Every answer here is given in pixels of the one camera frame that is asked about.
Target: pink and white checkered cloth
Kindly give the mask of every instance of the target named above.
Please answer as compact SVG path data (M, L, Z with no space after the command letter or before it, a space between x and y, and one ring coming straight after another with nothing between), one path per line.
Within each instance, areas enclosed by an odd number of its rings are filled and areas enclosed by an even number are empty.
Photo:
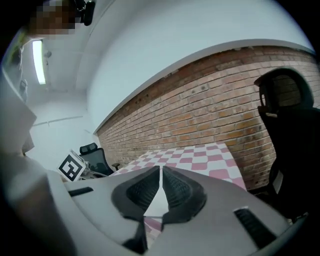
M163 166L177 167L228 181L246 189L239 168L223 142L148 151L112 176L152 166L160 166L160 169Z

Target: brick wall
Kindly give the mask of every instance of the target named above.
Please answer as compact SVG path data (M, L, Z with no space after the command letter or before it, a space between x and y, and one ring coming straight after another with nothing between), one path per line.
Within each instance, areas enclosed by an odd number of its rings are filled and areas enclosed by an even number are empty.
M264 186L276 154L253 83L281 66L304 75L318 107L320 76L312 55L271 46L213 54L158 80L99 129L108 162L124 166L148 150L223 141L247 189Z

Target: office chair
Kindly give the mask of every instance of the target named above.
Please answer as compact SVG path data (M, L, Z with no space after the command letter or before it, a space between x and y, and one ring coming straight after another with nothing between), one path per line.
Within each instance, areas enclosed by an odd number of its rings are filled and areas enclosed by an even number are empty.
M274 69L254 84L259 86L258 112L276 153L267 191L275 208L296 219L313 205L316 185L310 177L319 155L320 110L313 108L312 91L294 69Z
M106 158L105 151L103 148L98 148L96 143L91 143L89 145L81 146L80 156L87 162L90 163L90 170L101 173L104 175L111 175L114 171L109 167ZM113 167L118 171L119 163L112 164Z

